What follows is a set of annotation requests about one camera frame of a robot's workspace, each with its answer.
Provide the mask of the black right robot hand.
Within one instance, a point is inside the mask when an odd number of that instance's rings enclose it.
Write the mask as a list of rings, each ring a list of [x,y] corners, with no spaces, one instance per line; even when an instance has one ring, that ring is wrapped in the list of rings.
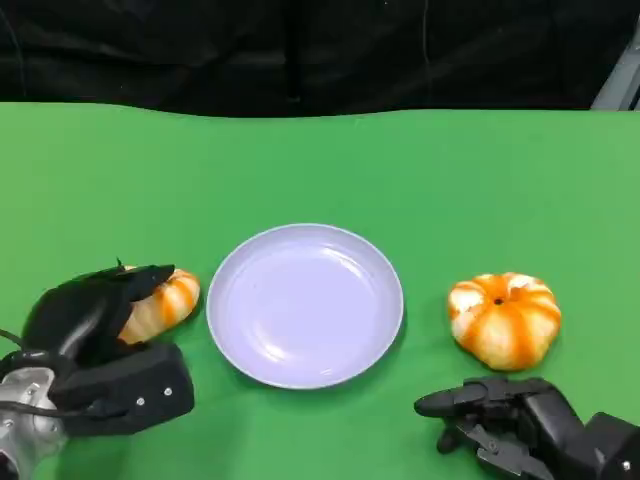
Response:
[[[436,443],[442,455],[467,447],[483,468],[509,479],[596,477],[594,467],[568,451],[585,425],[560,390],[542,378],[467,379],[419,398],[414,410],[443,421]]]

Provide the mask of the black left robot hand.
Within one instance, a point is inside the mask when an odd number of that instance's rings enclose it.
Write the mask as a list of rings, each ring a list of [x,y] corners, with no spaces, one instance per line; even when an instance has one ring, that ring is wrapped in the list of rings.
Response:
[[[47,351],[90,368],[147,348],[119,337],[134,303],[152,296],[175,266],[123,264],[85,273],[47,290],[31,309],[21,333],[25,350]]]

